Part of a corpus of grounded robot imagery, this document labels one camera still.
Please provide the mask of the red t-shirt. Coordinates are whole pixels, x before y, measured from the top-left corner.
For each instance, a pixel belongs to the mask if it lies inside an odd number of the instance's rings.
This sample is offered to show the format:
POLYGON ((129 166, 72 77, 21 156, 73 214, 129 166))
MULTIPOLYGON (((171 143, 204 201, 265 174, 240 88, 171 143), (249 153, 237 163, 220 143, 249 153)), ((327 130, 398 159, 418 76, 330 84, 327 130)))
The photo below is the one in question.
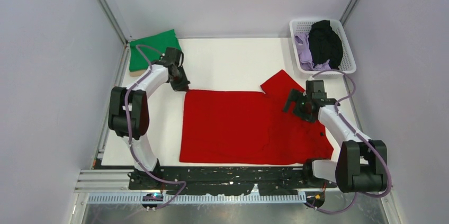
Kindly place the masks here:
POLYGON ((293 89, 303 92, 280 70, 259 92, 189 90, 180 162, 291 165, 330 159, 334 149, 325 127, 283 112, 293 89))

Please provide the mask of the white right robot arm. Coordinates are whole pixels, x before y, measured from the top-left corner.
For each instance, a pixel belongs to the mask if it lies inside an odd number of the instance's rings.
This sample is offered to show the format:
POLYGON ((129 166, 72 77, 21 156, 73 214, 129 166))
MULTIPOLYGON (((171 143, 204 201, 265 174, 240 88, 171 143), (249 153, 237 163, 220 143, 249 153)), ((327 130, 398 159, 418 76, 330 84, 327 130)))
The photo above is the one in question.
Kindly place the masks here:
POLYGON ((340 102, 327 96, 322 80, 308 80, 305 91, 292 89, 288 94, 283 112, 291 111, 305 122, 319 122, 340 146, 337 161, 306 160, 302 180, 309 187, 327 181, 344 193, 385 196, 392 186, 387 147, 360 132, 340 111, 340 102))

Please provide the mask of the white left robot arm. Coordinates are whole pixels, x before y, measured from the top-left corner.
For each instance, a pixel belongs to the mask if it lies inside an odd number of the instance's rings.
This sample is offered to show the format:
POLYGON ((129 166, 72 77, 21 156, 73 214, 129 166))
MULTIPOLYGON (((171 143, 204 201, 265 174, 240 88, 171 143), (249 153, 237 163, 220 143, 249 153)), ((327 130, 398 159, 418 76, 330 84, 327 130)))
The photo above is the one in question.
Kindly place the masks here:
POLYGON ((147 137, 150 125, 148 99, 166 83, 176 92, 187 92, 190 81, 183 68, 184 54, 177 48, 168 47, 157 60, 145 60, 148 68, 133 83, 112 88, 108 127, 126 142, 136 173, 142 176, 144 185, 156 189, 161 183, 169 184, 170 181, 164 180, 155 170, 159 161, 147 137))

